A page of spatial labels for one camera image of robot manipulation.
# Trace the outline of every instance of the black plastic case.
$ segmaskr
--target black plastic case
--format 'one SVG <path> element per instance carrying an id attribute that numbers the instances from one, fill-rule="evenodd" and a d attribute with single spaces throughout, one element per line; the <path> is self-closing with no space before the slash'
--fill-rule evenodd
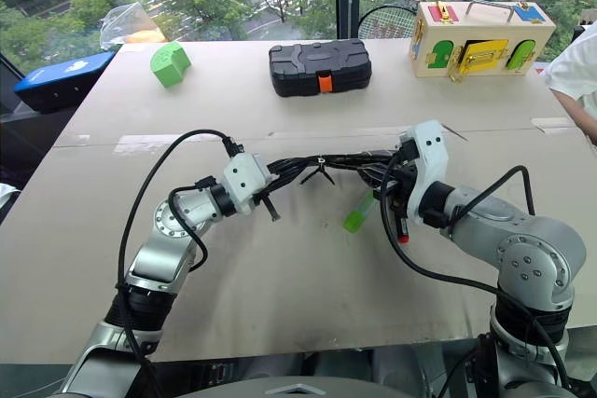
<path id="1" fill-rule="evenodd" d="M 371 61 L 360 39 L 270 49 L 273 88 L 282 97 L 366 88 Z"/>

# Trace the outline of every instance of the black cable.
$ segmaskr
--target black cable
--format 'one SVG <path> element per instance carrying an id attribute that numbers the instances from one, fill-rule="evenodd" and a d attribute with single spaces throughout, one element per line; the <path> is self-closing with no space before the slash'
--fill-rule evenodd
<path id="1" fill-rule="evenodd" d="M 448 373 L 448 375 L 446 376 L 446 382 L 444 382 L 444 385 L 442 386 L 441 390 L 439 391 L 439 393 L 437 394 L 436 398 L 443 398 L 444 395 L 446 394 L 446 392 L 448 391 L 448 386 L 450 385 L 450 381 L 451 378 L 454 376 L 454 374 L 456 373 L 456 370 L 458 370 L 458 368 L 464 364 L 466 361 L 468 361 L 470 358 L 473 357 L 473 354 L 475 354 L 475 349 L 471 349 L 469 351 L 467 351 L 465 353 L 465 355 L 460 358 L 456 364 L 454 364 L 454 367 L 451 368 L 450 372 Z"/>
<path id="2" fill-rule="evenodd" d="M 160 156 L 160 158 L 158 159 L 156 164 L 151 168 L 146 179 L 143 181 L 141 188 L 139 188 L 139 192 L 137 193 L 137 196 L 134 199 L 134 203 L 132 204 L 131 211 L 129 212 L 127 222 L 124 226 L 124 231 L 122 232 L 122 239 L 120 240 L 120 248 L 118 250 L 117 289 L 118 289 L 118 308 L 119 308 L 120 314 L 122 316 L 122 328 L 124 330 L 125 335 L 127 336 L 129 344 L 131 345 L 132 352 L 133 352 L 137 362 L 141 365 L 141 370 L 145 373 L 147 379 L 149 380 L 149 382 L 151 384 L 151 387 L 153 388 L 155 394 L 159 398 L 161 396 L 163 396 L 163 393 L 161 391 L 161 387 L 158 382 L 158 378 L 156 377 L 156 373 L 153 370 L 153 368 L 151 367 L 150 361 L 141 352 L 141 349 L 139 348 L 139 344 L 137 343 L 137 340 L 135 339 L 134 333 L 132 331 L 129 307 L 128 307 L 127 297 L 126 297 L 126 293 L 125 293 L 126 273 L 125 273 L 125 268 L 124 268 L 124 258 L 125 258 L 125 253 L 126 253 L 126 249 L 127 249 L 127 242 L 129 240 L 129 235 L 131 234 L 132 223 L 134 221 L 135 215 L 137 214 L 137 210 L 139 209 L 139 205 L 141 204 L 141 199 L 143 198 L 143 195 L 145 194 L 147 187 L 149 186 L 149 183 L 151 182 L 153 177 L 156 175 L 156 172 L 158 171 L 160 166 L 164 163 L 166 158 L 168 156 L 170 156 L 170 154 L 174 151 L 174 149 L 177 146 L 179 146 L 181 143 L 183 143 L 189 137 L 192 137 L 194 135 L 200 135 L 200 134 L 212 134 L 212 135 L 215 135 L 216 137 L 220 137 L 223 140 L 224 145 L 228 151 L 229 151 L 230 146 L 234 145 L 231 143 L 230 138 L 226 134 L 224 134 L 218 130 L 192 130 L 190 132 L 186 132 L 186 133 L 182 134 L 176 140 L 174 140 L 170 144 L 170 146 L 168 146 L 166 151 L 164 151 L 164 153 Z"/>
<path id="3" fill-rule="evenodd" d="M 471 210 L 473 210 L 477 205 L 479 205 L 480 202 L 488 198 L 495 190 L 497 190 L 500 186 L 505 184 L 506 181 L 517 172 L 521 172 L 522 174 L 522 181 L 524 182 L 524 196 L 526 197 L 526 207 L 529 211 L 529 214 L 535 216 L 535 205 L 533 204 L 533 192 L 531 190 L 531 178 L 529 176 L 529 171 L 526 169 L 526 167 L 518 165 L 508 170 L 506 174 L 504 174 L 497 181 L 495 181 L 489 188 L 487 188 L 485 191 L 483 191 L 473 200 L 471 200 L 468 204 L 466 204 L 466 206 L 464 206 L 462 210 L 455 213 L 454 217 L 450 220 L 449 226 L 453 226 L 454 224 L 456 224 L 461 218 L 466 216 Z"/>
<path id="4" fill-rule="evenodd" d="M 200 268 L 201 266 L 203 266 L 205 264 L 205 262 L 207 261 L 207 247 L 205 246 L 205 243 L 201 240 L 201 238 L 199 238 L 199 235 L 197 235 L 195 233 L 195 230 L 193 230 L 185 222 L 185 218 L 183 218 L 181 216 L 180 212 L 176 209 L 176 204 L 174 204 L 174 198 L 181 191 L 191 191 L 191 190 L 196 190 L 196 189 L 197 189 L 197 187 L 195 185 L 179 186 L 178 188 L 175 188 L 174 190 L 172 190 L 170 192 L 170 194 L 168 195 L 168 207 L 170 208 L 170 212 L 174 216 L 174 219 L 188 233 L 188 235 L 191 237 L 191 239 L 193 241 L 195 241 L 195 243 L 201 249 L 201 254 L 202 254 L 201 260 L 199 260 L 197 263 L 195 263 L 188 270 L 189 272 L 192 272 L 193 270 Z"/>
<path id="5" fill-rule="evenodd" d="M 569 390 L 570 389 L 570 381 L 566 374 L 566 368 L 563 364 L 562 357 L 560 356 L 560 353 L 557 351 L 553 341 L 551 340 L 549 335 L 546 333 L 543 326 L 537 321 L 537 319 L 535 318 L 533 313 L 528 308 L 526 308 L 517 298 L 515 298 L 515 297 L 511 296 L 510 294 L 507 294 L 504 291 L 501 291 L 489 284 L 483 283 L 481 281 L 474 281 L 474 280 L 470 280 L 470 279 L 463 279 L 461 277 L 454 277 L 452 275 L 439 274 L 432 270 L 422 268 L 419 265 L 417 265 L 416 263 L 414 263 L 412 260 L 410 260 L 410 258 L 408 258 L 407 255 L 404 253 L 404 251 L 398 244 L 396 237 L 392 233 L 392 228 L 390 226 L 390 220 L 388 217 L 388 203 L 387 203 L 388 202 L 387 186 L 390 181 L 390 173 L 392 172 L 392 170 L 394 169 L 394 167 L 396 166 L 396 164 L 398 163 L 398 161 L 400 159 L 401 159 L 401 157 L 398 153 L 396 153 L 392 156 L 392 158 L 390 159 L 390 161 L 388 163 L 387 170 L 386 170 L 385 174 L 383 175 L 382 185 L 380 187 L 380 205 L 381 205 L 380 209 L 382 211 L 383 229 L 385 230 L 385 234 L 387 235 L 388 240 L 390 241 L 390 244 L 392 245 L 392 248 L 394 249 L 394 251 L 396 252 L 398 257 L 409 268 L 411 268 L 412 270 L 414 270 L 415 272 L 417 272 L 421 275 L 424 275 L 425 277 L 428 277 L 430 279 L 437 280 L 437 281 L 445 281 L 448 283 L 461 284 L 463 286 L 477 288 L 477 289 L 480 289 L 481 291 L 486 291 L 488 293 L 498 295 L 500 298 L 506 300 L 511 305 L 513 305 L 515 308 L 520 310 L 531 321 L 531 324 L 533 325 L 533 328 L 535 329 L 535 331 L 544 340 L 546 346 L 548 347 L 549 353 L 551 354 L 551 357 L 553 358 L 553 361 L 556 364 L 556 368 L 558 369 L 558 374 L 560 375 L 560 381 L 562 382 L 562 386 L 565 389 Z M 489 191 L 492 188 L 493 188 L 493 185 L 490 186 L 485 191 Z"/>

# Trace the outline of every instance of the robotic arm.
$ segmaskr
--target robotic arm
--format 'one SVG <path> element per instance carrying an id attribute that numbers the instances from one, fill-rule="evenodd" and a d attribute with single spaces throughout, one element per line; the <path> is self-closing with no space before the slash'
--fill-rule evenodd
<path id="1" fill-rule="evenodd" d="M 568 343 L 565 324 L 574 299 L 572 280 L 586 256 L 581 238 L 564 223 L 531 216 L 493 197 L 454 221 L 479 192 L 443 183 L 448 154 L 441 132 L 441 125 L 432 120 L 400 136 L 400 165 L 392 172 L 391 181 L 392 210 L 400 219 L 440 228 L 441 234 L 464 252 L 497 268 L 498 287 L 533 313 L 563 357 Z M 371 163 L 358 172 L 369 185 L 379 189 L 388 158 L 371 156 L 385 160 L 385 165 Z M 320 169 L 322 159 L 314 158 Z M 194 240 L 174 215 L 182 216 L 186 228 L 198 236 L 225 216 L 249 214 L 259 200 L 275 220 L 278 216 L 267 194 L 273 185 L 292 182 L 308 166 L 305 163 L 298 169 L 297 163 L 302 162 L 295 158 L 271 164 L 270 167 L 278 168 L 292 166 L 289 171 L 294 176 L 283 179 L 278 173 L 274 179 L 259 156 L 240 152 L 230 159 L 220 183 L 208 177 L 199 181 L 196 189 L 178 197 L 178 213 L 172 213 L 167 200 L 157 207 L 150 237 L 125 278 L 133 334 L 145 356 L 156 350 L 162 325 L 196 256 Z M 328 166 L 346 167 L 336 162 Z M 512 383 L 554 383 L 554 360 L 541 337 L 529 329 L 527 316 L 498 298 L 491 311 L 490 326 L 491 340 L 481 341 L 476 355 L 476 383 L 484 384 L 477 388 L 479 396 L 502 396 Z M 125 396 L 139 368 L 123 329 L 116 297 L 105 318 L 96 325 L 61 392 Z M 561 396 L 567 396 L 568 392 L 560 391 Z"/>

